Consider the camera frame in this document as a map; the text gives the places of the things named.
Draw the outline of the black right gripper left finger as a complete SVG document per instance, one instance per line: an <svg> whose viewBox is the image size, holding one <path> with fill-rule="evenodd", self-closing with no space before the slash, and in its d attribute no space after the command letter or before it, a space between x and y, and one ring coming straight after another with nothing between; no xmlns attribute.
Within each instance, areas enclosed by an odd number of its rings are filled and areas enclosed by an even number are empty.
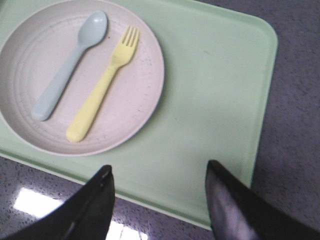
<svg viewBox="0 0 320 240"><path fill-rule="evenodd" d="M56 210L6 240L104 240L115 204L112 167L98 172Z"/></svg>

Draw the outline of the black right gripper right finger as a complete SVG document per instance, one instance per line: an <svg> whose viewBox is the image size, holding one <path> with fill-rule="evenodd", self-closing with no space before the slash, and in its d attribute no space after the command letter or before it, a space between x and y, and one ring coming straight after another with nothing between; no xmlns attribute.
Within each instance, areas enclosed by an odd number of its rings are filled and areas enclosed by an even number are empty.
<svg viewBox="0 0 320 240"><path fill-rule="evenodd" d="M318 240L319 231L273 207L217 160L207 163L205 194L216 240Z"/></svg>

